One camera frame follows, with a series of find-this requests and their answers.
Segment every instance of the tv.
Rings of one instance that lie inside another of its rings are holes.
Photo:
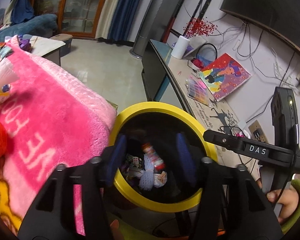
[[[300,0],[223,0],[220,10],[273,33],[300,54]]]

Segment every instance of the painting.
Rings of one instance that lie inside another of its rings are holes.
[[[204,67],[200,78],[217,101],[229,95],[250,78],[250,74],[228,54]]]

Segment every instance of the wall socket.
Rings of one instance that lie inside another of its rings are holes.
[[[264,142],[264,143],[269,143],[258,120],[254,121],[252,125],[249,126],[249,131],[251,133],[251,139]]]

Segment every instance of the yellow ring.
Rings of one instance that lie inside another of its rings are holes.
[[[138,114],[147,112],[169,114],[183,121],[198,135],[198,138],[201,140],[206,150],[207,156],[211,157],[215,161],[218,161],[214,145],[203,140],[202,135],[205,129],[202,127],[202,125],[194,117],[180,108],[161,102],[143,102],[124,109],[120,114],[118,114],[115,120],[114,127],[109,138],[109,145],[114,145],[120,129],[129,119]],[[184,201],[165,204],[149,200],[140,195],[132,187],[130,187],[119,170],[117,170],[115,175],[114,185],[125,198],[135,205],[151,211],[166,213],[181,212],[196,206],[200,202],[202,191],[202,189],[199,189],[193,196]]]

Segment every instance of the pink blanket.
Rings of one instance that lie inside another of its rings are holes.
[[[8,152],[0,159],[0,216],[17,233],[59,163],[76,166],[101,154],[116,111],[61,67],[22,51],[16,37],[7,45],[20,80],[0,105],[0,122],[9,134]],[[79,194],[75,199],[77,231],[83,233]]]

